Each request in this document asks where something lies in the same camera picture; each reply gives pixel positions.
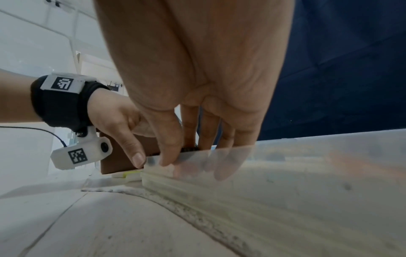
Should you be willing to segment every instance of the black wire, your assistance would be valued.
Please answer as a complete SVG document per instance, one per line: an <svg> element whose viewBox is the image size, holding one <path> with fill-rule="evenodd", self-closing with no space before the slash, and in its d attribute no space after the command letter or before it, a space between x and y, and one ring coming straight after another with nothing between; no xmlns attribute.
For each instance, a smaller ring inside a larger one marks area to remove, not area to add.
<svg viewBox="0 0 406 257"><path fill-rule="evenodd" d="M57 135L55 135L54 133L52 133L51 131L48 131L48 130L43 130L43 129L39 129L39 128L36 128L36 127L13 127L13 126L0 126L0 127L6 127L6 128L23 128L23 129L30 129L30 130L41 130L41 131L45 131L45 132L48 132L49 134L54 135L56 138L58 138L59 141L62 143L63 147L67 147L67 145L65 144L65 142L64 142L60 137L58 137Z"/></svg>

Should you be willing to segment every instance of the clear plastic container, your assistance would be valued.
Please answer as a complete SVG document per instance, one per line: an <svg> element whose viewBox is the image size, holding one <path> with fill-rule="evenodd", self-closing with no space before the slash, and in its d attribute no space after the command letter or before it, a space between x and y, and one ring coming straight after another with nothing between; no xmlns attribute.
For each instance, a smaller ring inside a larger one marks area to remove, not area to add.
<svg viewBox="0 0 406 257"><path fill-rule="evenodd" d="M146 188L269 244L303 256L406 256L406 130L158 160L147 160Z"/></svg>

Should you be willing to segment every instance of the dark blue fabric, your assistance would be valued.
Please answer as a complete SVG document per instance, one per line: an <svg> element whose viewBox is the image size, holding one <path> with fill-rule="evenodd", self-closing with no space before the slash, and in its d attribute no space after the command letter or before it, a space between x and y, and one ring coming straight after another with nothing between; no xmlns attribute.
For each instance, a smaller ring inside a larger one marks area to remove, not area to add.
<svg viewBox="0 0 406 257"><path fill-rule="evenodd" d="M259 140L405 128L405 75L405 0L297 0Z"/></svg>

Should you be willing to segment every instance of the forearm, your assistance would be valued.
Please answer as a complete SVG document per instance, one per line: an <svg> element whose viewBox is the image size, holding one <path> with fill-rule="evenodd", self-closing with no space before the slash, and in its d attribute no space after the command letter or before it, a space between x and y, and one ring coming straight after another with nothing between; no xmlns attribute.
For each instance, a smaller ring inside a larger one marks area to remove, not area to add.
<svg viewBox="0 0 406 257"><path fill-rule="evenodd" d="M31 103L34 77L0 69L0 122L41 122Z"/></svg>

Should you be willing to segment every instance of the skin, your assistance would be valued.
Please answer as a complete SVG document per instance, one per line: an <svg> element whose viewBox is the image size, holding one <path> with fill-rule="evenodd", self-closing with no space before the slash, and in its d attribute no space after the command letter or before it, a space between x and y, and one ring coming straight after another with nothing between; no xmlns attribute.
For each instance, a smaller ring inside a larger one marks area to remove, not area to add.
<svg viewBox="0 0 406 257"><path fill-rule="evenodd" d="M293 0L94 2L130 98L157 137L161 165L194 146L199 108L200 149L211 147L219 124L218 148L255 143L285 57Z"/></svg>
<svg viewBox="0 0 406 257"><path fill-rule="evenodd" d="M4 70L0 78L0 122L41 122L30 96L30 85L37 78ZM96 128L117 141L135 167L144 165L144 149L133 134L154 137L154 133L128 97L97 89L89 98L88 115Z"/></svg>

